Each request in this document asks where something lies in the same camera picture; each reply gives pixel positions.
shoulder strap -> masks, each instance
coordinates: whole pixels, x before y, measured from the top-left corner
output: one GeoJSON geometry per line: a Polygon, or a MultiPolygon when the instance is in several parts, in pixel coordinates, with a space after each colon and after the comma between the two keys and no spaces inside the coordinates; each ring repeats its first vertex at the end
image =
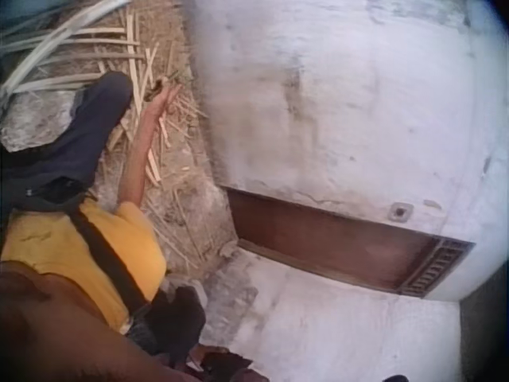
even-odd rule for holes
{"type": "Polygon", "coordinates": [[[79,209],[68,212],[68,216],[87,243],[95,263],[110,278],[130,315],[139,315],[149,303],[127,270],[126,264],[119,258],[101,231],[79,209]]]}

yellow shirt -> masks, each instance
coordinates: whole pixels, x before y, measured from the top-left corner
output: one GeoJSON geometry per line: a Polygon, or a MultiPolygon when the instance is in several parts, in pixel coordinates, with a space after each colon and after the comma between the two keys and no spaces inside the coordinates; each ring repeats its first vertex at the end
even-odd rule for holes
{"type": "MultiPolygon", "coordinates": [[[[165,275],[166,263],[143,212],[125,202],[113,215],[91,199],[86,199],[80,209],[101,231],[147,301],[151,301],[165,275]]],[[[8,260],[22,262],[41,275],[71,279],[95,302],[111,328],[120,330],[127,322],[129,314],[122,299],[64,213],[23,212],[12,216],[2,252],[2,261],[8,260]]]]}

door vent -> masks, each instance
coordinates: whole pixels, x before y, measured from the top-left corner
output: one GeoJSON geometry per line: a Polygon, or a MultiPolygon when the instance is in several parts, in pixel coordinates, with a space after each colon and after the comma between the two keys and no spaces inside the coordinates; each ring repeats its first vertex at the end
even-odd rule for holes
{"type": "Polygon", "coordinates": [[[436,238],[427,259],[399,287],[399,293],[424,297],[440,282],[474,247],[474,243],[448,238],[436,238]]]}

knee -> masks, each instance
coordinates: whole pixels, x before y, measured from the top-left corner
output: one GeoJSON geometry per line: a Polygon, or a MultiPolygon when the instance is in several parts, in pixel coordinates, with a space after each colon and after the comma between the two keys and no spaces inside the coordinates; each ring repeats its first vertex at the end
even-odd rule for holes
{"type": "Polygon", "coordinates": [[[124,73],[108,72],[101,78],[101,82],[112,93],[112,96],[130,102],[133,95],[133,83],[124,73]]]}

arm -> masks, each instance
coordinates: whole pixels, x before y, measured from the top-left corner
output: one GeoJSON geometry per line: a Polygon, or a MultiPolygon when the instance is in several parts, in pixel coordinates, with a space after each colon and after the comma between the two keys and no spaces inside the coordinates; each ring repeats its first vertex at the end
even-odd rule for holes
{"type": "Polygon", "coordinates": [[[142,203],[145,188],[145,167],[147,155],[152,146],[153,132],[167,104],[172,103],[182,85],[175,88],[164,88],[143,110],[134,136],[126,167],[124,168],[119,186],[119,203],[131,201],[139,207],[142,203]]]}

